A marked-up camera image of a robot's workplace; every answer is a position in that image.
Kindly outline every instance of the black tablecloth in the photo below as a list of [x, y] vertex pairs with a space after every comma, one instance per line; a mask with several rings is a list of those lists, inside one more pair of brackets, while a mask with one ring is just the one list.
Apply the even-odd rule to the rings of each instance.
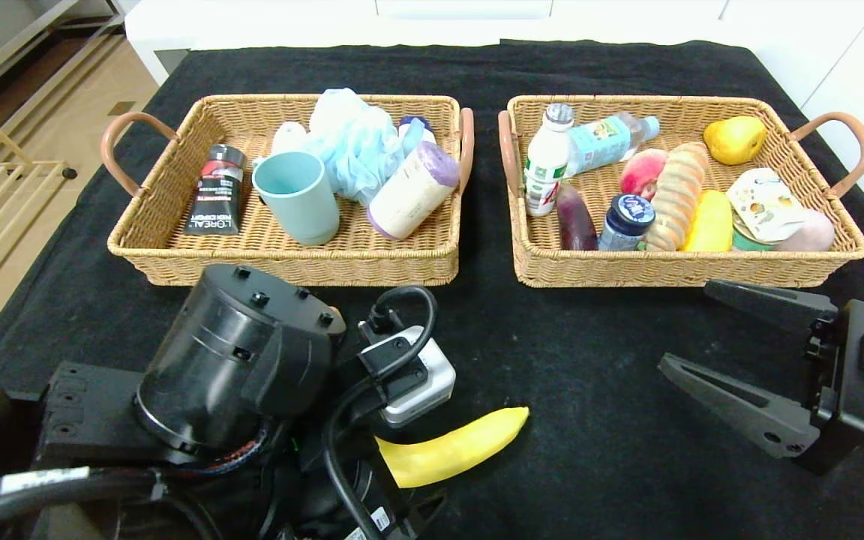
[[[192, 52], [146, 107], [178, 126], [216, 93], [450, 95], [475, 112], [460, 273], [437, 287], [436, 340], [458, 373], [445, 406], [401, 440], [450, 431], [508, 404], [532, 416], [497, 457], [447, 482], [429, 538], [864, 537], [864, 448], [829, 475], [766, 457], [666, 382], [670, 351], [801, 398], [803, 333], [783, 332], [698, 289], [532, 289], [512, 266], [495, 116], [515, 95], [721, 95], [801, 112], [746, 49], [706, 42], [508, 42], [479, 48], [337, 47]], [[848, 109], [849, 103], [842, 104]], [[134, 126], [116, 153], [144, 178], [165, 140]], [[845, 169], [818, 136], [803, 141], [830, 180]], [[151, 286], [106, 249], [128, 196], [103, 168], [0, 315], [0, 383], [34, 391], [63, 359], [141, 370], [188, 294]], [[864, 232], [864, 195], [844, 204]], [[864, 300], [864, 260], [819, 287]], [[380, 293], [318, 288], [356, 321]]]

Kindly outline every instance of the yellow banana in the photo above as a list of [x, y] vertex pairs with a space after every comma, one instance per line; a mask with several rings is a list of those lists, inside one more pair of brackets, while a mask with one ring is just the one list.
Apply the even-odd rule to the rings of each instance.
[[419, 488], [450, 479], [493, 457], [518, 435], [529, 407], [502, 408], [439, 438], [394, 444], [375, 438], [399, 488]]

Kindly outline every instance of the brown leather handle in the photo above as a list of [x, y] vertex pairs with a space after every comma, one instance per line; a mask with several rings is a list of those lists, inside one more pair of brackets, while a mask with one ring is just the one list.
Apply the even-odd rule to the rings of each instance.
[[473, 152], [476, 150], [476, 117], [469, 107], [462, 109], [462, 150], [459, 156], [459, 192], [466, 190], [473, 174]]
[[512, 133], [512, 119], [508, 110], [498, 113], [498, 147], [502, 152], [502, 168], [505, 170], [508, 193], [519, 197], [522, 194], [522, 172], [515, 157], [515, 136]]
[[803, 140], [803, 138], [806, 138], [807, 134], [814, 132], [816, 128], [825, 124], [829, 120], [838, 120], [839, 122], [842, 122], [858, 140], [858, 164], [855, 165], [855, 168], [851, 170], [846, 177], [840, 180], [838, 184], [833, 185], [827, 194], [830, 197], [839, 198], [845, 195], [846, 192], [855, 185], [855, 182], [858, 182], [861, 175], [864, 174], [864, 126], [862, 125], [862, 122], [858, 121], [857, 117], [854, 117], [847, 112], [826, 112], [822, 116], [819, 116], [805, 124], [805, 126], [799, 127], [798, 130], [789, 133], [788, 137], [789, 140]]
[[126, 112], [117, 119], [112, 120], [109, 127], [106, 127], [106, 133], [102, 133], [102, 142], [99, 143], [102, 163], [106, 164], [109, 174], [133, 197], [135, 194], [138, 194], [138, 184], [135, 184], [135, 181], [117, 163], [114, 146], [116, 146], [116, 140], [118, 140], [120, 134], [129, 127], [129, 124], [136, 120], [154, 127], [158, 130], [158, 133], [163, 134], [168, 140], [177, 140], [179, 138], [178, 134], [171, 127], [166, 126], [161, 120], [146, 112]]

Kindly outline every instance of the water bottle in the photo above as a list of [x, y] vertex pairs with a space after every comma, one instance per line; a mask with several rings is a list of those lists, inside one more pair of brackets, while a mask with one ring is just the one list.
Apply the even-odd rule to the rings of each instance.
[[572, 107], [550, 103], [545, 107], [542, 126], [529, 142], [522, 181], [528, 215], [547, 215], [555, 208], [559, 182], [569, 164], [569, 128], [575, 120]]
[[625, 110], [602, 120], [573, 127], [568, 131], [571, 150], [565, 175], [572, 177], [631, 157], [639, 144], [651, 140], [657, 134], [658, 118], [648, 116], [638, 119]]

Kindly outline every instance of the label sticker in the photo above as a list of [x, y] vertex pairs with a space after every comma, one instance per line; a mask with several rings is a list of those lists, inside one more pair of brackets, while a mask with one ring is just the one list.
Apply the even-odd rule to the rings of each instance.
[[[385, 527], [388, 527], [391, 523], [389, 514], [385, 513], [385, 509], [382, 506], [375, 508], [375, 512], [371, 516], [373, 516], [373, 522], [375, 523], [375, 527], [378, 527], [378, 530], [385, 530]], [[366, 533], [356, 527], [355, 530], [349, 533], [349, 536], [346, 536], [345, 540], [366, 540]]]
[[0, 495], [7, 495], [23, 489], [37, 488], [39, 485], [50, 485], [50, 483], [79, 481], [79, 479], [86, 479], [88, 477], [88, 467], [17, 472], [14, 475], [2, 476], [2, 481], [0, 482]]

